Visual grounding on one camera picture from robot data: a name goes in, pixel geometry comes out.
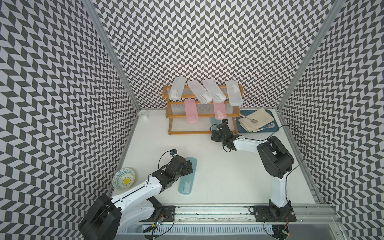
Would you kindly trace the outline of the teal pencil case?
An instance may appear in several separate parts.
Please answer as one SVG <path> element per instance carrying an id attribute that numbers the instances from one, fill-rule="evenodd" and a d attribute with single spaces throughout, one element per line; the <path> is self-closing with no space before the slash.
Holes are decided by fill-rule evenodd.
<path id="1" fill-rule="evenodd" d="M 210 123 L 210 131 L 216 131 L 217 130 L 217 125 L 220 125 L 222 123 L 222 120 L 217 120 L 215 117 L 210 118 L 211 123 Z"/>
<path id="2" fill-rule="evenodd" d="M 198 164 L 198 160 L 196 158 L 187 157 L 186 160 L 192 163 L 193 172 L 180 178 L 178 191 L 182 195 L 191 194 Z"/>

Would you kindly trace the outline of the pink pencil case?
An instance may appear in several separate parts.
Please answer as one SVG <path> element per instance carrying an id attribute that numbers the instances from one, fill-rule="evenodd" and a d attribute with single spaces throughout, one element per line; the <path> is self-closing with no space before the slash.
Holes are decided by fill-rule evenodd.
<path id="1" fill-rule="evenodd" d="M 223 120 L 227 118 L 226 105 L 222 103 L 214 103 L 214 114 L 216 120 Z"/>
<path id="2" fill-rule="evenodd" d="M 199 115 L 197 110 L 197 104 L 194 99 L 186 99 L 185 104 L 185 113 L 188 124 L 195 124 L 199 121 Z"/>

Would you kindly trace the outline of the clear pencil case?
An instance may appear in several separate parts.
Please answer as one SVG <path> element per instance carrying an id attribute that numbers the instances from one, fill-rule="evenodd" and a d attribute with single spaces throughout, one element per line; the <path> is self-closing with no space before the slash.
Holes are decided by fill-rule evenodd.
<path id="1" fill-rule="evenodd" d="M 179 101 L 182 98 L 184 87 L 186 84 L 185 77 L 176 77 L 169 91 L 169 99 L 171 101 Z"/>
<path id="2" fill-rule="evenodd" d="M 243 104 L 243 97 L 239 84 L 236 81 L 226 81 L 226 88 L 230 105 L 240 107 Z"/>
<path id="3" fill-rule="evenodd" d="M 211 95 L 213 102 L 216 104 L 220 104 L 225 102 L 226 96 L 220 89 L 220 87 L 216 84 L 214 79 L 205 79 L 202 81 L 204 88 Z"/>
<path id="4" fill-rule="evenodd" d="M 213 101 L 211 95 L 199 81 L 188 81 L 188 87 L 201 104 L 205 105 Z"/>

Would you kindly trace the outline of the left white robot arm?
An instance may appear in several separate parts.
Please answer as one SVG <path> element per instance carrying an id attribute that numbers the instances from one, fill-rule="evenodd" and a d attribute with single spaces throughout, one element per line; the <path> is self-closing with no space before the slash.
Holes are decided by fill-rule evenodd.
<path id="1" fill-rule="evenodd" d="M 153 222 L 153 232 L 164 221 L 174 220 L 173 206 L 162 205 L 156 196 L 172 187 L 180 177 L 194 172 L 193 163 L 175 155 L 169 164 L 153 172 L 140 185 L 113 197 L 103 194 L 89 208 L 79 224 L 85 240 L 113 240 L 126 228 L 139 222 Z"/>

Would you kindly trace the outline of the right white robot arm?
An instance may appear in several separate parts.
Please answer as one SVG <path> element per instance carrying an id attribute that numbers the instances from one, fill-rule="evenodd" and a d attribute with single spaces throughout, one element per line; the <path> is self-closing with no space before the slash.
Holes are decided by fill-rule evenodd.
<path id="1" fill-rule="evenodd" d="M 262 164 L 271 178 L 271 197 L 267 205 L 251 207 L 257 222 L 295 222 L 297 220 L 291 201 L 287 195 L 287 180 L 295 162 L 283 143 L 274 136 L 265 140 L 245 138 L 234 135 L 228 126 L 228 120 L 215 124 L 211 140 L 222 143 L 223 150 L 246 151 L 258 154 Z"/>

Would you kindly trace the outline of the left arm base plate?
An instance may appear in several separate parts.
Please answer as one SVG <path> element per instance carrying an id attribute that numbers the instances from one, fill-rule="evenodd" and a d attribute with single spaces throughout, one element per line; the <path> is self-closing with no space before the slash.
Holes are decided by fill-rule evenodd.
<path id="1" fill-rule="evenodd" d="M 175 220 L 176 206 L 162 206 L 161 208 L 155 208 L 150 218 L 143 220 L 145 223 L 154 223 L 164 218 L 165 222 L 174 222 Z"/>

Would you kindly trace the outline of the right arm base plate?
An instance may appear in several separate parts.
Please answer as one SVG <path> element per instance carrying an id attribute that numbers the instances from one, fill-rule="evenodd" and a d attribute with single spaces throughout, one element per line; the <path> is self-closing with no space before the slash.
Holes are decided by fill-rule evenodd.
<path id="1" fill-rule="evenodd" d="M 297 218 L 292 206 L 287 205 L 283 208 L 271 206 L 251 207 L 256 218 L 256 222 L 296 222 Z"/>

